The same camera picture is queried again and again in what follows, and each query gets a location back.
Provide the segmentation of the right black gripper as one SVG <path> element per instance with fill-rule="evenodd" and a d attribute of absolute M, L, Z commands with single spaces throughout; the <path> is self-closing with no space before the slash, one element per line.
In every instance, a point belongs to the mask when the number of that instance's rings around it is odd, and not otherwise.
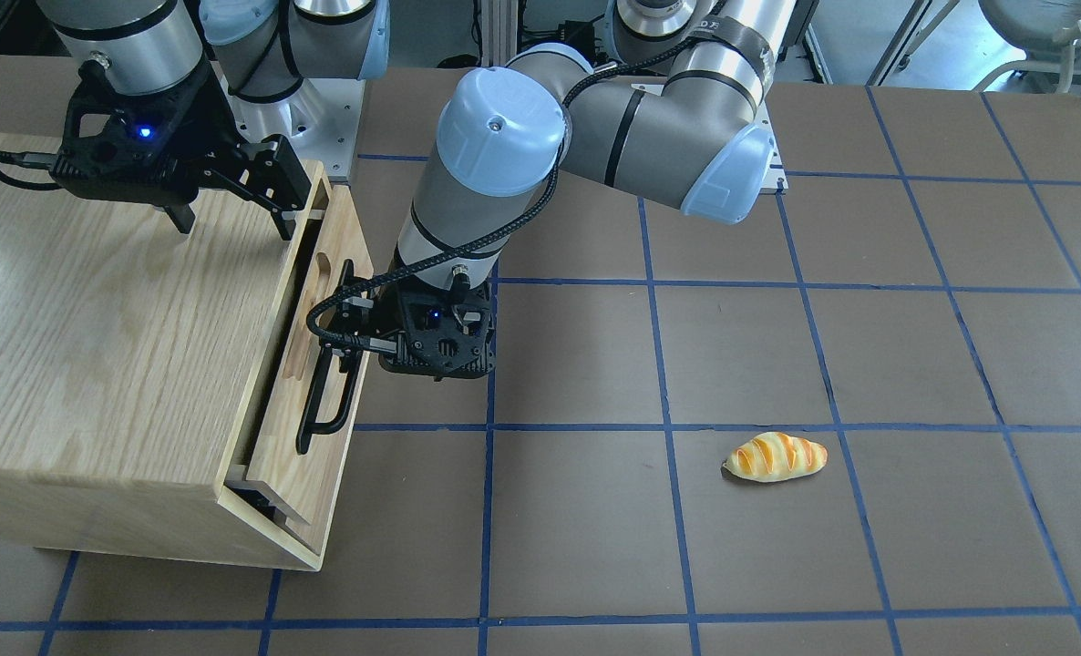
<path fill-rule="evenodd" d="M 80 199 L 164 207 L 182 235 L 191 235 L 190 202 L 225 190 L 265 207 L 283 241 L 312 183 L 286 136 L 241 144 L 231 107 L 209 62 L 173 88 L 147 95 L 119 93 L 98 62 L 83 63 L 68 104 L 61 149 L 50 176 Z"/>

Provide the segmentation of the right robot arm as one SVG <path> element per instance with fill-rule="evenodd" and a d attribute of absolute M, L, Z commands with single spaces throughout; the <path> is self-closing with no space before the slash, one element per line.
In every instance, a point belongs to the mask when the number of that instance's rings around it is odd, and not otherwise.
<path fill-rule="evenodd" d="M 265 207 L 283 240 L 312 184 L 298 152 L 334 128 L 313 79 L 382 77 L 386 1 L 41 1 L 78 65 L 45 190 L 152 205 L 181 233 L 202 190 Z"/>

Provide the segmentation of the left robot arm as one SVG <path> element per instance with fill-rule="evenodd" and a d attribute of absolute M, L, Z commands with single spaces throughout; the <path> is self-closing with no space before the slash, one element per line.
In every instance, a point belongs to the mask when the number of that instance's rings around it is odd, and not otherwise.
<path fill-rule="evenodd" d="M 382 354 L 387 371 L 479 378 L 494 365 L 488 278 L 561 173 L 736 224 L 777 139 L 757 120 L 791 1 L 612 1 L 616 66 L 540 43 L 467 72 L 440 115 L 390 270 L 307 316 L 320 365 Z"/>

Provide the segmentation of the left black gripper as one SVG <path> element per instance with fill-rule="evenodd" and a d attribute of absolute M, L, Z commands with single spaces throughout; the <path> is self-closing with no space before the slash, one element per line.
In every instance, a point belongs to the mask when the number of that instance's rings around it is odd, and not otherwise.
<path fill-rule="evenodd" d="M 495 369 L 495 317 L 489 282 L 467 287 L 466 279 L 448 290 L 408 277 L 338 302 L 332 331 L 378 331 L 335 342 L 341 373 L 349 373 L 362 352 L 379 356 L 395 374 L 435 379 L 478 379 Z"/>

